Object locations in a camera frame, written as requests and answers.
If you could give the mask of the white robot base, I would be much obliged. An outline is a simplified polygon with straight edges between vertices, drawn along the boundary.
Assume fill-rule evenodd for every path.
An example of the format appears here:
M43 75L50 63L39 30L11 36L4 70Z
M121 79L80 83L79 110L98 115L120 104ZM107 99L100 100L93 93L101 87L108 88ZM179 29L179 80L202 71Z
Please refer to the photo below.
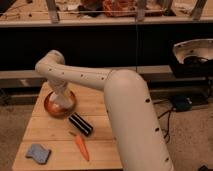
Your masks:
M213 59L213 38L192 39L176 43L173 46L173 54L180 64L190 56L203 57L208 60Z

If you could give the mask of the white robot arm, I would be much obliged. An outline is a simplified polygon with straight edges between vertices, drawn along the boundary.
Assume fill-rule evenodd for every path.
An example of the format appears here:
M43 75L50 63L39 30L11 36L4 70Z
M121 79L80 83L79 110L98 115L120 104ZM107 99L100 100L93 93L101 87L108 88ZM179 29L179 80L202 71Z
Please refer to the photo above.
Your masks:
M67 66L57 50L40 59L35 70L48 80L50 102L60 111L74 107L70 82L103 92L123 171L175 171L147 83L138 73Z

